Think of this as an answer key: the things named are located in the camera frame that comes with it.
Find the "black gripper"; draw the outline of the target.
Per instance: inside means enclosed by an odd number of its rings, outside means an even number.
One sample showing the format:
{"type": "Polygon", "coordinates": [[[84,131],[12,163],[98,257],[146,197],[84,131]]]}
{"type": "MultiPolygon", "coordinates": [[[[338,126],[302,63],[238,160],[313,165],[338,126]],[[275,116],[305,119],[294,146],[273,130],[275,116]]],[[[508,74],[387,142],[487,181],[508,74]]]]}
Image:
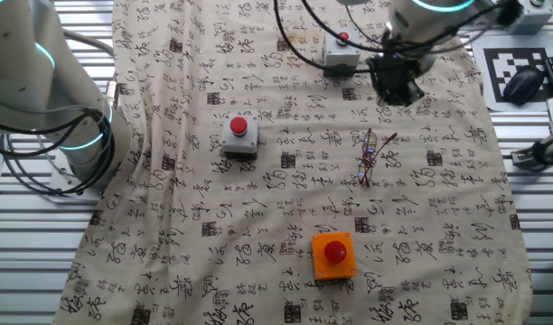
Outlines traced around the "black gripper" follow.
{"type": "Polygon", "coordinates": [[[427,73],[434,64],[433,54],[402,57],[395,53],[376,54],[368,58],[373,88],[378,104],[394,106],[394,93],[406,86],[405,106],[408,107],[425,96],[415,79],[427,73]]]}

